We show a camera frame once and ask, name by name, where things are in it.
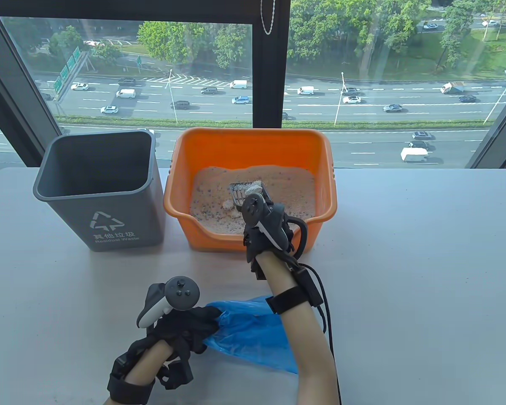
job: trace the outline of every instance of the trash bin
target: trash bin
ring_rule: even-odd
[[[33,191],[93,251],[163,241],[163,188],[147,131],[57,137]]]

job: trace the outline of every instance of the road sign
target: road sign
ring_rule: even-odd
[[[64,66],[64,69],[60,72],[60,77],[62,77],[62,80],[65,81],[69,75],[70,71],[68,71],[67,66]]]
[[[62,89],[63,85],[64,85],[64,83],[62,83],[62,78],[60,76],[58,76],[56,78],[55,83],[54,83],[54,91],[56,91],[56,93],[60,92],[60,89]]]
[[[75,58],[73,56],[70,56],[70,58],[67,60],[67,68],[72,71],[75,67]]]
[[[81,58],[81,51],[78,46],[73,51],[73,57],[75,58],[75,62],[79,62],[79,59]]]

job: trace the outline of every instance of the table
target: table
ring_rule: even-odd
[[[89,251],[33,197],[36,173],[0,171],[0,404],[102,403],[153,282],[190,276],[201,305],[268,293],[241,255],[191,251],[173,218],[160,247]],[[343,403],[506,404],[506,170],[336,181],[337,215],[303,261],[326,286]],[[213,351],[191,365],[151,403],[295,403],[291,374]]]

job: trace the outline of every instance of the blue plastic bag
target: blue plastic bag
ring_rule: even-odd
[[[265,298],[209,303],[223,313],[220,330],[205,343],[221,353],[297,374],[281,318],[272,312]]]

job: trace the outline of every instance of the orange plastic basin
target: orange plastic basin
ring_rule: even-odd
[[[243,235],[208,231],[189,214],[195,175],[211,166],[235,170],[263,165],[300,167],[315,176],[315,216],[305,220],[309,228],[306,251],[313,247],[322,223],[337,210],[334,160],[326,136],[315,130],[191,128],[176,140],[164,206],[170,216],[178,218],[193,249],[245,250]],[[299,234],[295,231],[294,246]]]

